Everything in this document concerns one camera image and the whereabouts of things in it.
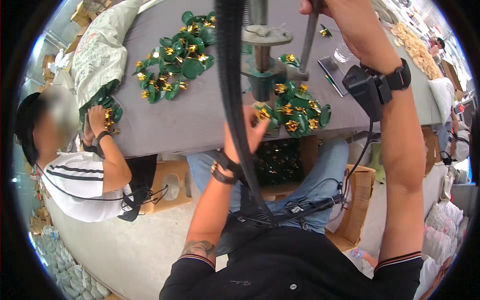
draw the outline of pen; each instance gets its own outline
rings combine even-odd
[[[339,89],[337,88],[337,86],[333,83],[333,81],[330,79],[330,77],[328,77],[328,75],[325,75],[325,78],[328,80],[328,82],[335,88],[336,92],[340,95],[340,97],[343,98],[343,95],[342,93],[339,91]]]

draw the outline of white t-shirt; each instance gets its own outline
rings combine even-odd
[[[93,152],[58,153],[43,170],[42,180],[60,209],[68,216],[84,222],[100,222],[122,215],[121,201],[95,201],[71,197],[57,189],[83,198],[117,199],[132,192],[130,185],[122,190],[103,193],[103,159]]]

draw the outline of pile of bags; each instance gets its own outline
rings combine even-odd
[[[103,300],[111,294],[76,263],[53,226],[44,226],[33,240],[40,260],[67,300]]]

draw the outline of black polo shirt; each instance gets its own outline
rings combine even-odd
[[[420,252],[380,262],[373,279],[323,234],[281,227],[229,255],[215,272],[204,258],[181,257],[160,300],[172,299],[412,299],[420,284]]]

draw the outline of gray tablecloth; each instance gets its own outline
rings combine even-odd
[[[119,121],[120,134],[115,142],[126,157],[145,156],[155,153],[193,153],[219,148],[223,145],[223,123],[225,120],[221,103],[217,65],[205,71],[197,79],[189,82],[188,89],[180,91],[172,101],[165,99],[150,104],[141,98],[135,71],[135,62],[145,59],[150,51],[159,46],[161,37],[174,36],[183,25],[181,15],[185,10],[193,14],[207,14],[213,10],[212,0],[165,0],[137,16],[128,31],[124,46],[128,50],[125,75],[114,98],[123,107]],[[290,44],[272,48],[272,57],[283,53],[301,55],[308,17],[298,13],[298,2],[275,0],[269,5],[268,23],[280,26],[287,23],[294,38]],[[332,106],[332,118],[324,129],[316,129],[315,134],[333,134],[368,128],[369,119],[351,95],[341,98],[325,78],[317,60],[333,56],[342,36],[335,21],[320,15],[320,23],[330,29],[333,37],[322,37],[316,33],[308,62],[310,81],[309,91],[320,104]],[[216,56],[214,46],[206,53]],[[342,66],[347,70],[359,61],[353,58]],[[243,87],[248,87],[243,76]],[[280,138],[289,137],[284,128]]]

